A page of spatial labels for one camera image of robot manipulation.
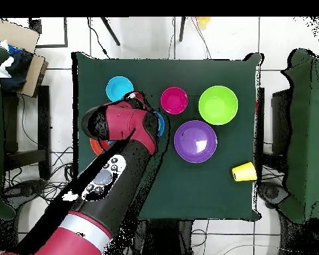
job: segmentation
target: plastic cup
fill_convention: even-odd
[[[251,162],[233,168],[232,172],[236,182],[257,180],[257,172]]]

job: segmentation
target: table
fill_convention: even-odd
[[[279,161],[273,159],[277,165],[273,168],[286,173],[283,185],[290,194],[279,204],[280,212],[300,224],[319,219],[319,58],[296,49],[282,73],[291,85],[290,106],[285,100],[289,108],[284,129],[287,137],[283,137],[290,143],[282,147],[284,155],[274,156]]]
[[[161,114],[165,113],[160,96],[166,88],[177,86],[187,92],[185,111],[175,116],[166,114],[170,144],[139,219],[260,217],[252,210],[253,182],[235,182],[231,174],[233,167],[253,161],[255,68],[260,54],[248,55],[244,60],[98,60],[77,52],[72,59],[78,64],[78,84],[74,81],[75,90],[78,86],[78,109],[74,107],[74,116],[78,114],[79,122],[87,110],[109,102],[105,88],[114,76],[128,77],[134,89],[144,92],[150,105]],[[200,164],[187,163],[175,152],[174,133],[188,120],[202,120],[197,107],[199,97],[214,85],[224,85],[236,93],[238,113],[228,124],[212,126],[218,144],[210,159]],[[78,148],[81,172],[95,154],[80,127],[78,144],[74,141],[74,146]]]

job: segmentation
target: table leg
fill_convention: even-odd
[[[114,39],[114,42],[116,42],[117,46],[120,46],[120,41],[118,41],[116,35],[114,34],[114,32],[111,29],[111,26],[108,23],[108,20],[105,17],[101,17],[105,27],[108,29],[108,32],[111,34],[112,38]]]
[[[184,24],[185,24],[185,17],[181,17],[181,28],[179,30],[179,41],[180,42],[182,42],[182,40],[183,40]]]
[[[51,177],[50,90],[48,86],[39,86],[38,91],[38,150],[45,151],[45,158],[39,162],[39,175],[48,180]]]

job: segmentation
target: chair leg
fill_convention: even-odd
[[[114,42],[116,42],[117,46],[120,46],[120,41],[118,41],[116,35],[114,34],[114,32],[111,29],[111,26],[108,23],[108,20],[105,17],[101,17],[105,27],[108,29],[108,32],[111,34],[112,38],[114,39]]]
[[[180,42],[182,42],[182,40],[183,40],[184,24],[185,24],[185,17],[182,17],[181,18],[181,28],[179,30],[179,41]]]

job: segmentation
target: floor tile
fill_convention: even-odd
[[[205,255],[253,255],[253,235],[209,234]]]
[[[37,45],[65,44],[63,17],[41,17],[39,19],[41,20],[41,34]]]
[[[204,59],[205,43],[199,36],[191,18],[185,22],[182,42],[176,44],[176,58]],[[176,38],[179,38],[181,18],[176,21]],[[252,52],[258,52],[258,17],[211,17],[201,30],[211,58],[242,60]]]
[[[42,217],[46,208],[46,201],[40,197],[26,203],[19,216],[18,232],[29,232]]]
[[[85,17],[68,17],[67,48],[37,48],[35,54],[45,57],[47,68],[72,68],[71,52],[90,53],[90,32]]]
[[[203,255],[203,252],[205,251],[205,240],[206,236],[204,234],[191,235],[191,247],[194,255]]]
[[[116,45],[100,18],[92,18],[92,28],[111,58],[167,58],[173,34],[171,20],[171,17],[108,18],[120,46]],[[106,58],[94,31],[91,32],[91,42],[92,56]]]
[[[50,87],[51,150],[73,146],[73,83],[71,70],[47,70],[43,85]]]
[[[208,234],[252,234],[254,222],[243,220],[209,220]]]
[[[258,196],[257,210],[262,218],[255,221],[255,234],[280,234],[280,220],[274,209],[268,209],[265,202]]]
[[[309,17],[261,17],[260,52],[265,54],[261,69],[285,69],[288,55],[296,48],[319,55],[319,24]]]
[[[278,255],[280,236],[255,235],[255,255]]]
[[[208,220],[195,220],[193,223],[194,234],[202,234],[202,230],[207,232]]]
[[[272,95],[289,89],[290,85],[279,71],[261,71],[261,87],[265,89],[264,142],[272,143]]]

